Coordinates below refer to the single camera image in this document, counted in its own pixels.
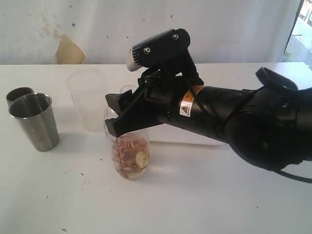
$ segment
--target robotic arm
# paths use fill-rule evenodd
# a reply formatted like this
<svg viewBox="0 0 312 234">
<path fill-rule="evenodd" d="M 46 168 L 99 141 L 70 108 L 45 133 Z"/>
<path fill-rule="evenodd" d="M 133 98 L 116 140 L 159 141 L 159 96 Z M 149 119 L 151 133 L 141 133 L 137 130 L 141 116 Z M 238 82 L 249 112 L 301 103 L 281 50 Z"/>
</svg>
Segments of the robotic arm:
<svg viewBox="0 0 312 234">
<path fill-rule="evenodd" d="M 134 46 L 127 67 L 148 69 L 132 93 L 108 94 L 117 118 L 105 121 L 110 134 L 169 124 L 228 143 L 250 164 L 299 181 L 281 169 L 312 159 L 312 90 L 260 68 L 257 90 L 203 86 L 188 52 L 184 29 L 169 30 Z"/>
</svg>

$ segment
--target coin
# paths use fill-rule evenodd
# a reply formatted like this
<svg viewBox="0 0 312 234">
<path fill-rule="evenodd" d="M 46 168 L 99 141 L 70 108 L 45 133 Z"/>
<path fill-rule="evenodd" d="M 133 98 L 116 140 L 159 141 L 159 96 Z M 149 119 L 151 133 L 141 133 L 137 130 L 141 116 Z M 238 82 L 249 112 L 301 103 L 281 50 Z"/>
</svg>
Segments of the coin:
<svg viewBox="0 0 312 234">
<path fill-rule="evenodd" d="M 148 153 L 143 150 L 136 154 L 136 163 L 140 168 L 143 168 L 148 163 Z"/>
</svg>

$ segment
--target white table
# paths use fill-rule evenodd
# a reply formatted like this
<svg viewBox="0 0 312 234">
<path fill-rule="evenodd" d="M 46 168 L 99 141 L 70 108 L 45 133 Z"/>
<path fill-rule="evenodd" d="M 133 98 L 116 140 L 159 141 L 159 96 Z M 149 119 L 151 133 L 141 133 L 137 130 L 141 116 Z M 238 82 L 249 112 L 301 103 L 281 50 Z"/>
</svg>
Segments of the white table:
<svg viewBox="0 0 312 234">
<path fill-rule="evenodd" d="M 303 63 L 197 67 L 207 85 L 255 89 L 254 73 L 263 65 L 301 88 L 312 86 Z M 312 186 L 251 166 L 228 145 L 152 143 L 147 173 L 135 181 L 121 178 L 104 134 L 80 127 L 65 86 L 74 71 L 94 67 L 116 80 L 111 92 L 140 75 L 124 65 L 0 66 L 1 234 L 312 232 Z M 61 141 L 49 152 L 37 152 L 7 112 L 6 93 L 21 86 L 53 99 Z M 311 163 L 287 170 L 312 177 Z"/>
</svg>

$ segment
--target glass jar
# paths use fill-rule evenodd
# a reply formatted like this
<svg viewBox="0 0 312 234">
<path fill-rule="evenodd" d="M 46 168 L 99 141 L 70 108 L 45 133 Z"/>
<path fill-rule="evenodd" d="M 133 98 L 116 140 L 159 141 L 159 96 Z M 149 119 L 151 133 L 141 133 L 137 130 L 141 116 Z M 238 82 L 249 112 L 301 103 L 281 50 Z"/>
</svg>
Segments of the glass jar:
<svg viewBox="0 0 312 234">
<path fill-rule="evenodd" d="M 115 117 L 117 114 L 107 107 L 104 120 Z M 105 125 L 105 133 L 111 142 L 111 157 L 115 170 L 125 179 L 132 180 L 141 177 L 150 158 L 150 141 L 147 130 L 138 130 L 114 137 L 109 134 Z"/>
</svg>

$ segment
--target metal cup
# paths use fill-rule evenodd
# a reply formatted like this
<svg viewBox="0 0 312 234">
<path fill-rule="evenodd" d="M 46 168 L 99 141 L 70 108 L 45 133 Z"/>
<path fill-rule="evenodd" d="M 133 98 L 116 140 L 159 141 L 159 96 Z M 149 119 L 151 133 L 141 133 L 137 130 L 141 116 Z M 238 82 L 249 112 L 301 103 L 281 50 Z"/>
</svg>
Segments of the metal cup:
<svg viewBox="0 0 312 234">
<path fill-rule="evenodd" d="M 21 96 L 24 96 L 26 94 L 32 94 L 34 90 L 29 87 L 20 87 L 17 89 L 13 89 L 6 95 L 6 102 L 8 103 L 8 106 L 10 107 L 12 102 L 18 99 Z"/>
<path fill-rule="evenodd" d="M 21 96 L 12 102 L 9 112 L 17 120 L 36 150 L 45 152 L 59 142 L 52 111 L 52 99 L 43 93 Z"/>
</svg>

